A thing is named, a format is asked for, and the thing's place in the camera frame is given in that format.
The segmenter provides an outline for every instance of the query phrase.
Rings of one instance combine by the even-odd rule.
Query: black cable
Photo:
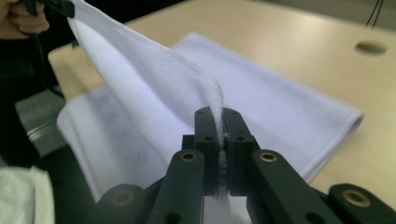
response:
[[[379,4],[378,12],[376,13],[376,17],[375,17],[375,20],[374,20],[373,28],[375,27],[376,20],[378,20],[379,13],[381,12],[381,8],[382,8],[382,4],[383,4],[383,3],[384,3],[384,0],[381,0],[381,3]]]
[[[64,95],[60,92],[55,90],[55,88],[50,84],[47,73],[45,71],[44,65],[44,57],[43,57],[43,50],[41,48],[40,40],[38,39],[38,35],[29,35],[33,41],[33,45],[35,48],[35,55],[34,55],[34,68],[38,73],[41,83],[45,88],[53,92],[54,94],[64,98]]]
[[[370,20],[371,20],[372,17],[374,16],[375,11],[376,11],[376,8],[377,8],[378,5],[379,5],[378,11],[377,11],[377,13],[376,13],[376,15],[375,15],[375,21],[374,21],[374,23],[373,23],[372,29],[375,27],[376,21],[378,20],[378,17],[379,17],[379,14],[380,14],[380,12],[381,12],[381,8],[382,8],[382,4],[383,4],[383,3],[384,3],[384,0],[378,0],[378,1],[376,1],[375,7],[374,7],[374,9],[373,9],[373,12],[372,12],[372,14],[370,15],[370,18],[369,18],[369,20],[368,20],[367,23],[366,23],[366,27],[369,25]]]

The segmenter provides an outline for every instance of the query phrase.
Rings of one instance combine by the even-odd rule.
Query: wooden table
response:
[[[355,184],[396,208],[396,34],[242,0],[188,1],[127,25],[167,47],[191,31],[200,33],[360,108],[363,123],[311,186],[327,192],[333,184]],[[361,41],[379,44],[385,52],[358,50]],[[56,49],[49,60],[67,100],[103,85],[79,48]]]

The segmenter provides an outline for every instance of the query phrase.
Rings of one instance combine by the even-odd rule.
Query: hand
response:
[[[44,6],[36,3],[37,17],[26,11],[19,0],[0,0],[0,39],[24,39],[24,34],[39,34],[50,28]]]

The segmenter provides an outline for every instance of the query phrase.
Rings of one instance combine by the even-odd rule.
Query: white fabric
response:
[[[161,178],[183,134],[193,134],[194,112],[205,106],[218,124],[224,106],[240,112],[260,146],[284,155],[306,181],[361,122],[358,109],[203,36],[188,35],[168,49],[73,2],[69,24],[106,85],[68,102],[58,125],[95,200],[120,183],[145,188]],[[231,208],[248,223],[243,198],[232,199]]]
[[[47,172],[36,167],[0,168],[0,223],[55,223],[52,187]]]

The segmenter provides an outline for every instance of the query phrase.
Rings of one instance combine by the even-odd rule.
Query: finger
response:
[[[29,26],[29,25],[38,25],[41,23],[48,23],[44,12],[38,13],[36,17],[31,16],[31,15],[27,15],[27,16],[12,15],[12,16],[9,16],[8,19],[12,23],[18,24],[19,26],[21,26],[21,25]]]
[[[19,0],[0,0],[0,7],[4,7],[6,5],[9,5],[11,3],[16,3]]]
[[[26,39],[29,37],[21,33],[18,25],[11,22],[4,24],[1,28],[4,32],[0,32],[0,39]]]
[[[38,12],[43,12],[44,11],[44,5],[41,3],[35,3],[37,13]],[[30,15],[29,12],[26,10],[26,5],[23,2],[19,2],[17,4],[12,4],[9,7],[9,11],[12,12],[15,15],[20,15],[20,16],[28,16]]]
[[[40,34],[50,28],[48,23],[38,25],[20,25],[20,31],[24,34]]]
[[[10,5],[17,1],[18,0],[0,0],[0,21],[8,15]]]

